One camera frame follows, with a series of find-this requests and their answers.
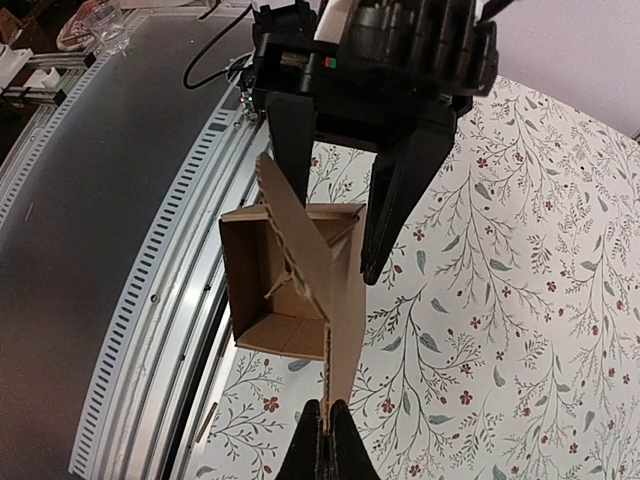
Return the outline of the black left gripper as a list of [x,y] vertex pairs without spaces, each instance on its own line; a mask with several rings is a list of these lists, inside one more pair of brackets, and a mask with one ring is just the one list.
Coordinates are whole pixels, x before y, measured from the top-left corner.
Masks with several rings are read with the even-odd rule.
[[495,83],[496,9],[474,1],[355,1],[338,44],[314,39],[319,17],[305,1],[258,13],[255,103],[300,203],[315,142],[381,150],[361,251],[367,285],[378,281],[450,153],[457,121]]

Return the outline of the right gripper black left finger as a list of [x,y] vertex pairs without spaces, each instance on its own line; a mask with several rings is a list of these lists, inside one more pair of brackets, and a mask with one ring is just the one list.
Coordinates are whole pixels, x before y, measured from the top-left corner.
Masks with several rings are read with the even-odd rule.
[[324,476],[324,431],[318,400],[306,402],[279,470],[279,480],[319,480]]

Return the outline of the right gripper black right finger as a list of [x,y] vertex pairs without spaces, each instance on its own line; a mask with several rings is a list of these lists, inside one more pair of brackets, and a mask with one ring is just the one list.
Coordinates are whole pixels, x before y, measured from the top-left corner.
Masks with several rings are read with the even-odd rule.
[[380,479],[344,400],[331,406],[326,447],[326,479]]

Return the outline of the brown cardboard box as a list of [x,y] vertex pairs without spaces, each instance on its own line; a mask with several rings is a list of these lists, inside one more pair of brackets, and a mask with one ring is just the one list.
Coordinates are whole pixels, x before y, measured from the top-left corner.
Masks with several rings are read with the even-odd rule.
[[219,220],[237,346],[323,363],[320,412],[348,401],[366,324],[366,207],[302,204],[276,162],[256,159],[261,201]]

